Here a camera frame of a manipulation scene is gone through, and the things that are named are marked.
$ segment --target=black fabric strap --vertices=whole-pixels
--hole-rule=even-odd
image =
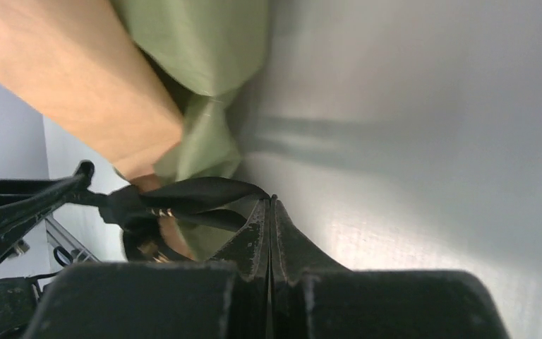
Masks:
[[[269,199],[259,186],[220,177],[187,179],[140,195],[148,208],[171,208],[196,214],[222,207],[247,196]]]
[[[237,232],[246,219],[224,208],[227,204],[249,197],[269,199],[260,187],[239,180],[220,177],[187,179],[154,191],[139,193],[126,186],[103,199],[98,194],[79,196],[76,203],[99,206],[101,216],[129,232],[139,232],[141,220],[172,216],[177,220]]]

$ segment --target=white surface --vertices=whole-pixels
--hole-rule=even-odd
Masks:
[[[46,117],[44,135],[47,140],[49,177],[52,179],[68,177],[80,161],[90,160],[95,164],[91,191],[108,194],[128,184],[115,174],[113,167],[103,157]],[[53,216],[100,261],[126,260],[119,226],[105,224],[98,209],[67,204],[56,210]]]
[[[46,179],[47,153],[42,116],[0,86],[0,179]],[[30,250],[0,265],[0,279],[48,273],[49,253],[44,223],[24,240]]]
[[[460,268],[542,338],[542,0],[278,0],[242,176],[351,268]]]

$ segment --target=brown paper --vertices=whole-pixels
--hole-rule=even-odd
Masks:
[[[0,83],[127,179],[181,139],[177,106],[107,0],[0,0]]]

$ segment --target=green cloth bag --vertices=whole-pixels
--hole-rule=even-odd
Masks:
[[[111,0],[121,22],[184,113],[183,137],[157,164],[163,184],[194,177],[230,177],[241,156],[225,109],[262,66],[267,0]],[[179,223],[197,260],[233,235]]]

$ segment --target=metal spring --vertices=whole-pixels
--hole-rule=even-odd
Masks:
[[[174,214],[171,212],[171,208],[163,209],[163,208],[151,208],[150,214],[156,215],[157,217],[173,217]]]
[[[158,263],[168,263],[168,262],[171,261],[171,260],[169,260],[169,258],[167,258],[167,256],[165,256],[161,252],[157,252],[157,256],[154,257],[153,259]]]

